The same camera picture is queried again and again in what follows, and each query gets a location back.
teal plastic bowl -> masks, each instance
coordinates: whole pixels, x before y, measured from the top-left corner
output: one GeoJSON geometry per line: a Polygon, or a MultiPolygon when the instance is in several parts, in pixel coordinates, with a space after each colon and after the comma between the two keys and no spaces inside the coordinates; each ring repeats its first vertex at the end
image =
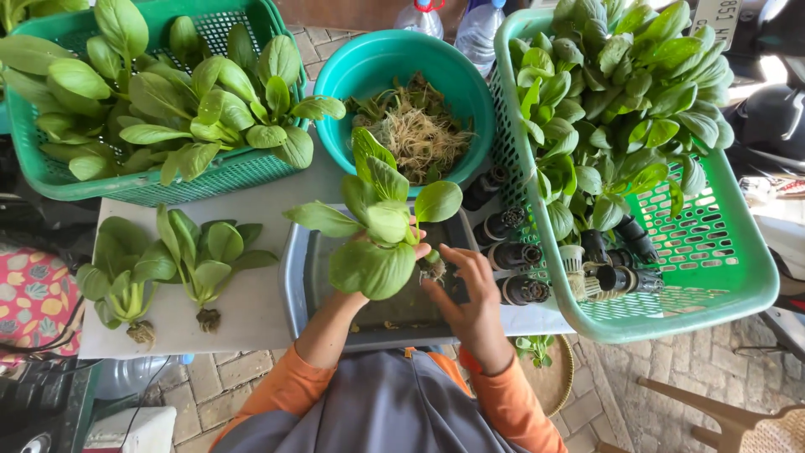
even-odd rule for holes
{"type": "MultiPolygon", "coordinates": [[[[358,36],[330,57],[321,69],[314,94],[342,100],[350,96],[365,99],[384,89],[394,88],[397,76],[403,85],[417,71],[444,94],[453,116],[473,117],[477,134],[469,150],[444,178],[460,184],[473,174],[492,145],[495,111],[492,94],[481,74],[461,52],[441,39],[406,30],[384,30],[358,36]]],[[[352,118],[326,118],[316,121],[316,131],[333,159],[348,173],[355,174],[355,160],[350,145],[352,118]]],[[[415,197],[423,186],[408,190],[415,197]]]]}

hand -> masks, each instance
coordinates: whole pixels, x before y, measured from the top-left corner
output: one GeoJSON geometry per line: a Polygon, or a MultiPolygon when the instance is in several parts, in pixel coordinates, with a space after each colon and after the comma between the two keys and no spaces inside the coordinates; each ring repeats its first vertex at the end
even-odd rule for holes
{"type": "Polygon", "coordinates": [[[482,254],[440,245],[442,258],[458,266],[464,279],[469,303],[457,305],[438,283],[423,280],[422,287],[438,306],[453,334],[475,357],[487,376],[505,371],[514,359],[514,348],[503,333],[500,322],[501,293],[492,276],[492,267],[482,254]]]}
{"type": "MultiPolygon", "coordinates": [[[[413,215],[408,219],[408,224],[411,225],[411,233],[414,234],[416,237],[416,217],[413,215]]],[[[427,232],[425,230],[419,230],[419,237],[424,239],[427,236],[427,232]]],[[[352,237],[353,241],[368,241],[369,238],[366,236],[366,230],[361,231],[360,233],[356,233],[352,237]]],[[[414,248],[414,253],[416,254],[416,259],[423,258],[425,255],[431,252],[431,244],[428,243],[418,243],[414,248]]],[[[344,294],[341,291],[336,290],[336,292],[332,295],[329,299],[330,302],[333,303],[340,303],[340,304],[356,304],[360,307],[366,305],[369,302],[369,298],[364,296],[362,293],[351,293],[351,294],[344,294]]]]}

white table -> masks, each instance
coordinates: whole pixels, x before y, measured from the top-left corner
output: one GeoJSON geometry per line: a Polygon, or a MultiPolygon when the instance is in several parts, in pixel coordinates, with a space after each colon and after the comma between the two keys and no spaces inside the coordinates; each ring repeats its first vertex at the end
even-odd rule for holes
{"type": "MultiPolygon", "coordinates": [[[[239,223],[262,223],[263,232],[252,248],[283,253],[291,222],[282,212],[292,206],[320,200],[341,203],[339,187],[344,171],[324,149],[313,127],[309,130],[316,146],[312,165],[292,177],[266,185],[227,193],[218,197],[172,206],[180,208],[197,224],[223,218],[239,223]]],[[[490,202],[470,214],[474,225],[499,209],[490,202]]],[[[156,231],[156,209],[104,198],[98,224],[109,216],[128,218],[152,239],[156,231]]],[[[82,359],[125,359],[142,355],[196,354],[207,352],[261,351],[282,349],[290,344],[283,299],[279,293],[279,266],[240,272],[211,305],[221,312],[217,334],[205,334],[196,321],[198,309],[181,285],[160,285],[146,319],[153,323],[154,347],[138,345],[126,335],[126,327],[108,330],[98,319],[92,303],[87,305],[79,357],[82,359]]],[[[527,307],[501,307],[501,321],[507,335],[572,333],[553,299],[527,307]]]]}

gray plastic tray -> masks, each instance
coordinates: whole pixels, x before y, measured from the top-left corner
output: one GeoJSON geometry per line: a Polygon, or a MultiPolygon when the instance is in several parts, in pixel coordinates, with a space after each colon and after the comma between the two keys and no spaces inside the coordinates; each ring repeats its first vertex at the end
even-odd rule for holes
{"type": "MultiPolygon", "coordinates": [[[[413,202],[408,205],[413,209],[413,202]]],[[[353,217],[345,205],[330,205],[353,217]]],[[[472,239],[472,227],[463,209],[440,223],[421,223],[427,231],[424,242],[433,246],[443,242],[451,247],[477,250],[472,239]]],[[[319,231],[293,223],[280,263],[280,291],[284,298],[285,315],[291,339],[296,340],[310,317],[334,288],[328,283],[328,258],[347,238],[325,238],[319,231]]],[[[468,300],[464,282],[453,277],[454,268],[448,267],[445,288],[454,301],[468,300]]],[[[347,336],[346,352],[372,351],[394,347],[430,346],[457,343],[438,308],[419,287],[419,269],[402,291],[385,301],[371,301],[355,317],[361,328],[347,336]],[[398,328],[387,329],[384,322],[398,328]]]]}

wooden chair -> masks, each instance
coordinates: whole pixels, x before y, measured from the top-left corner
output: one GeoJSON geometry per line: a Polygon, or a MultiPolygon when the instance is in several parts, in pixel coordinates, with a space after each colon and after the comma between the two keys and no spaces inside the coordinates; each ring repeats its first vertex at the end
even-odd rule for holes
{"type": "MultiPolygon", "coordinates": [[[[691,434],[718,453],[805,453],[805,405],[788,406],[776,415],[758,414],[645,377],[638,384],[716,419],[721,434],[702,426],[693,426],[691,434]]],[[[621,453],[609,444],[603,447],[601,453],[621,453]]]]}

